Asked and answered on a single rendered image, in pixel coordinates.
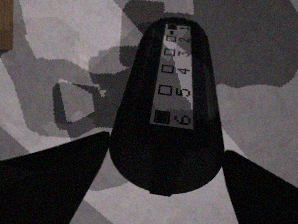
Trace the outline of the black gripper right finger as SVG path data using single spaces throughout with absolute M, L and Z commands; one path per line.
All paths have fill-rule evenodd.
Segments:
M 298 188 L 234 150 L 222 169 L 239 224 L 298 224 Z

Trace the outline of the dark grey controller unit with green rocker switches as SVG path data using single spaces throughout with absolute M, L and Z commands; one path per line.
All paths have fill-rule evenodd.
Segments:
M 190 20 L 160 18 L 144 33 L 109 139 L 117 171 L 170 197 L 210 182 L 224 143 L 209 42 Z

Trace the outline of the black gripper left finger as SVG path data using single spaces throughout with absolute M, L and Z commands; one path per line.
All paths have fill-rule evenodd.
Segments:
M 109 132 L 0 161 L 0 224 L 69 224 L 99 172 Z

